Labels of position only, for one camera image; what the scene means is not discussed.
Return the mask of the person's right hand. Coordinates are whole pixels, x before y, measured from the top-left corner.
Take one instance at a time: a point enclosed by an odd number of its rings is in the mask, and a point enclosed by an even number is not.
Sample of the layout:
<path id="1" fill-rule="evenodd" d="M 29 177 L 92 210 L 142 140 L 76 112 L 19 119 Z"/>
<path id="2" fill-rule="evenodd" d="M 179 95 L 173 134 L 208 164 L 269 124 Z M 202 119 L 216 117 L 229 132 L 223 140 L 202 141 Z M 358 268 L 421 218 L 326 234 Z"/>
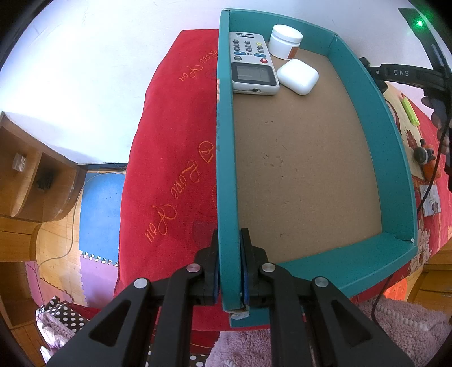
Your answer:
<path id="1" fill-rule="evenodd" d="M 450 137 L 449 137 L 449 124 L 446 123 L 446 108 L 445 104 L 438 99 L 430 99 L 427 96 L 422 98 L 422 103 L 434 112 L 431 115 L 432 124 L 437 128 L 437 138 L 440 142 L 440 151 L 443 155 L 447 155 L 450 152 Z"/>

